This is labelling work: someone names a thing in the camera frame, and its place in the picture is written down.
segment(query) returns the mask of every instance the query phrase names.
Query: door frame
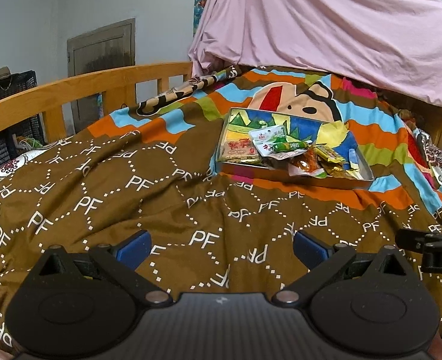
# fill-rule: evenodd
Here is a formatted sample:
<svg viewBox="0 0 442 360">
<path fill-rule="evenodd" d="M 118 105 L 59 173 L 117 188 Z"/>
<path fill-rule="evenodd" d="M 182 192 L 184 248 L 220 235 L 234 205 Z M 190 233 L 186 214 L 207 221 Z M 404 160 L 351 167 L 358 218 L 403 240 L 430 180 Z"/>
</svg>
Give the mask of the door frame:
<svg viewBox="0 0 442 360">
<path fill-rule="evenodd" d="M 135 64 L 135 30 L 136 30 L 136 19 L 133 17 L 133 19 L 127 19 L 123 21 L 119 21 L 117 23 L 109 24 L 107 26 L 103 26 L 100 28 L 97 28 L 93 31 L 85 32 L 81 35 L 74 36 L 72 38 L 69 38 L 66 41 L 66 47 L 67 47 L 67 58 L 68 58 L 68 77 L 73 77 L 74 74 L 74 50 L 80 47 L 76 47 L 78 42 L 82 42 L 83 38 L 86 36 L 96 35 L 98 32 L 110 30 L 112 28 L 122 27 L 127 24 L 131 24 L 131 66 L 134 66 Z"/>
</svg>

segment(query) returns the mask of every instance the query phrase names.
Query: door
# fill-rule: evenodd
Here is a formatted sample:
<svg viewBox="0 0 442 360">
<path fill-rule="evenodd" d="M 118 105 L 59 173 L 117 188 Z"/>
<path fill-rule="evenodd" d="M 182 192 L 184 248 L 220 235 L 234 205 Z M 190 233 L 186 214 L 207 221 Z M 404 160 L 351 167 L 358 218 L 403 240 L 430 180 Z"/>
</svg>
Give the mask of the door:
<svg viewBox="0 0 442 360">
<path fill-rule="evenodd" d="M 135 61 L 135 20 L 125 20 L 68 39 L 68 75 L 132 66 Z M 71 103 L 75 131 L 99 119 L 97 95 Z"/>
</svg>

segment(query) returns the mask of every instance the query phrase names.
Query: pink sheet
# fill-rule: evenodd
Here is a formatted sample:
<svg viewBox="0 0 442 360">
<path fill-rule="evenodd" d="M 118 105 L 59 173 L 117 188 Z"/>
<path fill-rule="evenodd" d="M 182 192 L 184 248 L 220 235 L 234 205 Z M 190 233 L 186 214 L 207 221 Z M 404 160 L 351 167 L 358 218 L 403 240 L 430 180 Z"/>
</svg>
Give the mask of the pink sheet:
<svg viewBox="0 0 442 360">
<path fill-rule="evenodd" d="M 208 0 L 189 56 L 197 75 L 330 71 L 442 106 L 442 1 Z"/>
</svg>

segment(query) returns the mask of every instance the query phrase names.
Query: wooden bed rail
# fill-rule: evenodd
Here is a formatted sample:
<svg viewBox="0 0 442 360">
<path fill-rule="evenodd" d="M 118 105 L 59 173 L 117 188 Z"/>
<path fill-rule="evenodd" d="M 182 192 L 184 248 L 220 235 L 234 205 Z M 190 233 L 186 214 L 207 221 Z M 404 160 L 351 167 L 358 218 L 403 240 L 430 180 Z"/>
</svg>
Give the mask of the wooden bed rail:
<svg viewBox="0 0 442 360">
<path fill-rule="evenodd" d="M 103 93 L 104 114 L 136 104 L 134 85 L 158 81 L 158 93 L 169 89 L 169 78 L 191 77 L 191 62 L 170 62 L 120 67 L 69 77 L 17 93 L 0 100 L 0 131 L 33 115 L 43 113 L 47 141 L 66 137 L 63 111 L 65 103 Z"/>
</svg>

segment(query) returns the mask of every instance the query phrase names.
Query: black basket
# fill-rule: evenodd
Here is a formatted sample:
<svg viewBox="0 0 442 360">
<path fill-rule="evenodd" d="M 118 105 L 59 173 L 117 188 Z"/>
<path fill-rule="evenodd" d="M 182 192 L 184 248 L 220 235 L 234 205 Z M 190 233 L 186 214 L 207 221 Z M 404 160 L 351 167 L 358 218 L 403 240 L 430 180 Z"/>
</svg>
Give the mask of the black basket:
<svg viewBox="0 0 442 360">
<path fill-rule="evenodd" d="M 36 73 L 34 71 L 30 70 L 24 73 L 12 74 L 9 77 L 0 79 L 0 100 L 36 86 Z M 42 145 L 46 144 L 39 115 L 17 123 L 0 132 L 0 166 L 19 155 L 13 141 L 13 134 L 34 138 Z"/>
</svg>

